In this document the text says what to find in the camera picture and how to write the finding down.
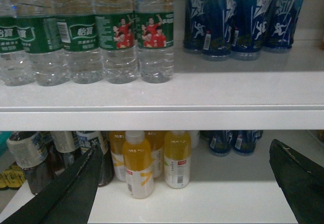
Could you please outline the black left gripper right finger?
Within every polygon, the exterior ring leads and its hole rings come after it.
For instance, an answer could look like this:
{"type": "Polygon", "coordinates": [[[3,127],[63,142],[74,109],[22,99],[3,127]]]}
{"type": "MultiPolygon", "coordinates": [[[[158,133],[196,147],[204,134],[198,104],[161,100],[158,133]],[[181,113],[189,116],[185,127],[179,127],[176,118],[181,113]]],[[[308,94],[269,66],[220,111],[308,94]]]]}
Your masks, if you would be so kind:
{"type": "Polygon", "coordinates": [[[323,167],[274,139],[269,163],[298,223],[323,223],[323,167]]]}

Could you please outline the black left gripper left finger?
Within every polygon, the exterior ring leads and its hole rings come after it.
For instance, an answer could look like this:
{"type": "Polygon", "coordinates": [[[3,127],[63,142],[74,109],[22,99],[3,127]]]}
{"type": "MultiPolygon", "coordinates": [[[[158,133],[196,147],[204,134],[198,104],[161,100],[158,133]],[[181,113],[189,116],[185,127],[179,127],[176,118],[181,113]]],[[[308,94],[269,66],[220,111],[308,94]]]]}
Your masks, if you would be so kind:
{"type": "Polygon", "coordinates": [[[2,223],[87,223],[100,164],[100,148],[94,146],[2,223]]]}

